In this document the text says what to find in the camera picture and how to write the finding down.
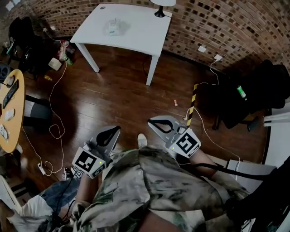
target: yellow black striped tape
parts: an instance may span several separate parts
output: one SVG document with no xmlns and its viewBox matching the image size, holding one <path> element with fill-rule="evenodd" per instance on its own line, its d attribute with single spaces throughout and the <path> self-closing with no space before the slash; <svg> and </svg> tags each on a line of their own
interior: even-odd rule
<svg viewBox="0 0 290 232">
<path fill-rule="evenodd" d="M 186 125 L 187 127 L 189 127 L 190 126 L 190 123 L 191 123 L 197 87 L 198 87 L 197 84 L 195 84 L 194 87 L 193 87 L 193 93 L 192 93 L 192 99 L 191 99 L 191 106 L 190 106 L 191 109 L 189 110 L 189 116 L 188 116 L 188 121 L 187 121 L 187 125 Z"/>
</svg>

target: lamp base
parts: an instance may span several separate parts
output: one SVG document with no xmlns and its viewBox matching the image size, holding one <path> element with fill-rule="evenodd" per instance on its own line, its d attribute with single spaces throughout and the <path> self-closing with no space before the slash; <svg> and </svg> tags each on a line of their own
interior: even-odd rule
<svg viewBox="0 0 290 232">
<path fill-rule="evenodd" d="M 154 15 L 158 18 L 163 18 L 165 16 L 165 14 L 163 13 L 163 6 L 159 6 L 159 10 L 157 12 L 154 13 Z"/>
</svg>

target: table leg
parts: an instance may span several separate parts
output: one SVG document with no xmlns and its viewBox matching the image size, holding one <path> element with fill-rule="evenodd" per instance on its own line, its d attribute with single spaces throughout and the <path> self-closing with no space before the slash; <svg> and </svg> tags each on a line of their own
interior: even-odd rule
<svg viewBox="0 0 290 232">
<path fill-rule="evenodd" d="M 83 43 L 76 43 L 76 46 L 81 51 L 82 55 L 86 58 L 87 62 L 91 65 L 92 69 L 98 73 L 100 71 L 100 69 L 97 66 L 94 59 L 92 58 L 92 56 L 90 55 L 86 46 Z"/>
<path fill-rule="evenodd" d="M 159 58 L 158 56 L 152 56 L 146 85 L 150 85 L 151 84 L 151 81 L 152 81 L 152 78 L 153 78 L 153 74 L 154 74 L 154 71 L 155 71 L 155 68 L 156 68 L 156 65 L 157 65 L 157 62 L 158 62 L 158 58 Z"/>
</svg>

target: white cable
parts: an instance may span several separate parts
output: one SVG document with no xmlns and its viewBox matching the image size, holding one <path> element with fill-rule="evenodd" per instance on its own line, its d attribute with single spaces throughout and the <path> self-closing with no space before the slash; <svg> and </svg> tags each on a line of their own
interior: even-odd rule
<svg viewBox="0 0 290 232">
<path fill-rule="evenodd" d="M 67 69 L 67 63 L 65 63 L 65 69 L 64 69 L 64 72 L 63 72 L 63 74 L 62 74 L 62 76 L 60 77 L 60 79 L 55 83 L 55 85 L 53 86 L 53 89 L 52 89 L 52 91 L 51 91 L 51 93 L 50 93 L 50 95 L 49 95 L 49 105 L 50 105 L 50 109 L 51 109 L 51 111 L 56 115 L 56 117 L 58 117 L 59 118 L 59 120 L 60 120 L 60 122 L 61 122 L 61 124 L 62 124 L 62 126 L 63 126 L 63 133 L 62 134 L 60 134 L 60 129 L 59 129 L 59 126 L 57 125 L 57 124 L 53 124 L 53 125 L 51 125 L 50 127 L 49 127 L 49 133 L 55 138 L 55 139 L 60 139 L 60 145 L 61 145 L 61 147 L 62 147 L 62 152 L 63 152 L 63 141 L 62 141 L 62 136 L 64 135 L 64 133 L 65 133 L 65 128 L 64 128 L 64 125 L 63 125 L 63 121 L 62 121 L 62 119 L 56 114 L 56 112 L 54 112 L 53 111 L 53 109 L 52 109 L 52 107 L 51 107 L 51 102 L 50 102 L 50 97 L 51 97 L 51 95 L 52 95 L 52 93 L 53 93 L 53 90 L 54 90 L 54 87 L 57 85 L 57 83 L 63 78 L 63 75 L 64 75 L 64 73 L 65 73 L 65 70 Z M 58 127 L 58 132 L 59 132 L 59 137 L 55 137 L 53 134 L 52 134 L 52 132 L 50 131 L 50 129 L 53 127 L 53 126 L 57 126 Z M 25 132 L 25 130 L 24 130 L 24 128 L 22 127 L 22 130 L 24 131 L 24 133 L 25 133 L 25 135 L 26 135 L 26 138 L 27 138 L 27 140 L 28 140 L 28 142 L 30 143 L 30 145 L 32 146 L 32 144 L 31 144 L 31 142 L 30 142 L 30 140 L 29 140 L 29 138 L 28 138 L 28 136 L 27 136 L 27 134 L 26 134 L 26 132 Z M 33 150 L 34 150 L 34 152 L 36 153 L 36 155 L 40 158 L 40 164 L 41 164 L 41 166 L 42 166 L 42 159 L 41 159 L 41 157 L 40 157 L 40 155 L 38 155 L 37 154 L 37 152 L 36 152 L 36 150 L 35 150 L 35 148 L 32 146 L 32 148 L 33 148 Z M 46 173 L 45 173 L 45 175 L 46 176 L 51 176 L 51 174 L 52 173 L 57 173 L 57 172 L 59 172 L 59 171 L 61 171 L 62 169 L 63 169 L 63 160 L 62 160 L 62 167 L 58 170 L 58 171 L 55 171 L 55 172 L 53 172 L 53 165 L 50 163 L 50 162 L 48 162 L 48 161 L 45 161 L 45 163 L 44 163 L 44 165 L 46 166 L 46 163 L 48 163 L 48 164 L 50 164 L 51 165 L 51 170 L 49 169 L 49 171 L 50 171 L 50 174 L 49 175 L 47 175 Z"/>
<path fill-rule="evenodd" d="M 239 159 L 239 162 L 237 163 L 237 165 L 236 165 L 236 169 L 235 169 L 235 171 L 237 171 L 238 168 L 239 168 L 240 162 L 241 162 L 241 158 L 240 158 L 238 155 L 236 155 L 235 153 L 233 153 L 233 152 L 231 152 L 231 151 L 229 151 L 229 150 L 227 150 L 227 149 L 221 147 L 220 145 L 216 144 L 216 143 L 215 143 L 215 142 L 214 142 L 214 141 L 209 137 L 207 131 L 205 130 L 205 127 L 204 127 L 204 123 L 203 123 L 203 119 L 202 119 L 202 117 L 200 116 L 200 114 L 199 114 L 199 112 L 198 112 L 198 110 L 197 110 L 196 108 L 195 108 L 195 110 L 196 110 L 196 112 L 198 113 L 198 116 L 199 116 L 200 119 L 201 119 L 201 122 L 202 122 L 202 124 L 203 124 L 203 130 L 204 130 L 205 134 L 207 135 L 207 137 L 209 138 L 209 140 L 210 140 L 213 144 L 215 144 L 216 146 L 218 146 L 219 148 L 221 148 L 221 149 L 223 149 L 223 150 L 225 150 L 225 151 L 227 151 L 227 152 L 233 154 L 234 156 L 236 156 L 236 157 Z"/>
<path fill-rule="evenodd" d="M 60 45 L 62 45 L 62 41 L 61 40 L 59 40 L 59 39 L 53 39 L 53 38 L 51 38 L 52 40 L 54 40 L 54 41 L 59 41 L 60 42 Z"/>
<path fill-rule="evenodd" d="M 217 76 L 217 84 L 209 84 L 209 83 L 207 83 L 207 82 L 201 82 L 201 83 L 199 83 L 198 85 L 201 85 L 201 84 L 208 84 L 208 85 L 219 85 L 219 81 L 218 81 L 218 75 L 215 73 L 215 72 L 213 72 L 213 70 L 212 70 L 212 65 L 215 63 L 215 62 L 213 62 L 213 63 L 211 63 L 210 64 L 210 71 L 213 73 L 213 74 L 215 74 L 216 76 Z"/>
</svg>

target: green bottle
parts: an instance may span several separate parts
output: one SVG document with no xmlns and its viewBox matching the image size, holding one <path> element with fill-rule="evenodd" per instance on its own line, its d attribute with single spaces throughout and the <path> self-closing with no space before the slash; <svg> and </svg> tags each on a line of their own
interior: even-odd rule
<svg viewBox="0 0 290 232">
<path fill-rule="evenodd" d="M 247 98 L 246 98 L 246 94 L 245 94 L 245 92 L 243 91 L 243 88 L 239 85 L 239 86 L 237 87 L 237 90 L 239 91 L 241 97 L 244 98 L 245 101 L 246 101 Z"/>
</svg>

